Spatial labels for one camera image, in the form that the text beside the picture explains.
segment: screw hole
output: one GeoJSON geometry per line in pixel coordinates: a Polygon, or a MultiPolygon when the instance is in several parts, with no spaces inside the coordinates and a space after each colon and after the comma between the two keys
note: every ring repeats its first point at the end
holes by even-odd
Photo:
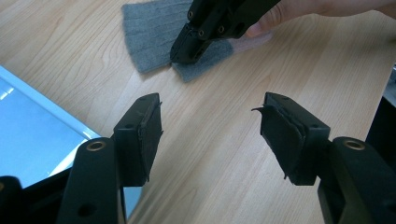
{"type": "Polygon", "coordinates": [[[220,26],[219,29],[218,29],[218,31],[219,31],[219,33],[222,34],[222,33],[224,32],[224,26],[220,26]]]}
{"type": "Polygon", "coordinates": [[[357,142],[355,140],[346,140],[346,141],[344,141],[344,145],[346,147],[349,147],[349,148],[355,149],[355,150],[364,150],[365,149],[364,144],[357,142]]]}
{"type": "Polygon", "coordinates": [[[102,148],[104,148],[106,146],[105,142],[102,141],[96,141],[96,142],[92,142],[90,144],[87,145],[87,150],[89,151],[98,151],[102,148]]]}
{"type": "Polygon", "coordinates": [[[90,217],[96,212],[96,206],[91,203],[84,203],[78,209],[78,215],[80,217],[90,217]]]}

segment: gray knit fabric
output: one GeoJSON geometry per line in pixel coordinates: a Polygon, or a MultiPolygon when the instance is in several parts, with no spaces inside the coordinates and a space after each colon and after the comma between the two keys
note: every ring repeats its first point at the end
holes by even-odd
{"type": "MultiPolygon", "coordinates": [[[[125,43],[140,73],[169,65],[170,50],[187,22],[192,0],[158,0],[122,7],[125,43]]],[[[226,40],[213,43],[195,64],[172,64],[183,81],[200,76],[216,63],[233,54],[226,40]]]]}

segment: black tool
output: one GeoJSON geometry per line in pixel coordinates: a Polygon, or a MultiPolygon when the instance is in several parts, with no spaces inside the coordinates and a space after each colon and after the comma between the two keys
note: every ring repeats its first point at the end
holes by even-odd
{"type": "Polygon", "coordinates": [[[257,110],[261,135],[290,182],[312,186],[320,178],[326,223],[396,223],[394,164],[359,139],[329,141],[330,128],[289,97],[267,92],[257,110]]]}
{"type": "Polygon", "coordinates": [[[157,152],[160,96],[137,99],[111,138],[78,148],[73,167],[25,189],[0,176],[0,223],[126,223],[124,187],[141,187],[157,152]]]}
{"type": "Polygon", "coordinates": [[[194,0],[171,48],[173,63],[196,63],[215,40],[239,38],[280,0],[194,0]]]}

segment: wood grain surface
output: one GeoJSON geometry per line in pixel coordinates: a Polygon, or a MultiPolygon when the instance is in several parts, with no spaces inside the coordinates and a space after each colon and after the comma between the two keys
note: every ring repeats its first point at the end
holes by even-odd
{"type": "Polygon", "coordinates": [[[160,94],[164,133],[131,223],[323,222],[317,186],[283,179],[250,109],[273,91],[332,127],[331,139],[364,140],[395,63],[396,21],[305,16],[183,83],[170,66],[134,69],[120,11],[133,2],[2,0],[0,64],[102,136],[135,99],[160,94]]]}

